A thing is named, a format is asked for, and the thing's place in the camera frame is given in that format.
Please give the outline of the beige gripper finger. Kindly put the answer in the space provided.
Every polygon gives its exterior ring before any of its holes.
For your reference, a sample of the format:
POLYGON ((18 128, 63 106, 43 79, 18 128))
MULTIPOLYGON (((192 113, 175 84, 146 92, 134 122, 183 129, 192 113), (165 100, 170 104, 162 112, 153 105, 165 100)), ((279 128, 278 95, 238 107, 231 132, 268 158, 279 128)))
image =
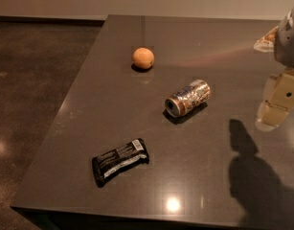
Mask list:
POLYGON ((294 109, 294 68, 271 74, 264 86, 255 125, 261 131, 277 128, 294 109))
POLYGON ((279 27, 272 28, 267 34, 258 39, 254 44, 254 49, 262 53, 273 53, 276 33, 279 27))

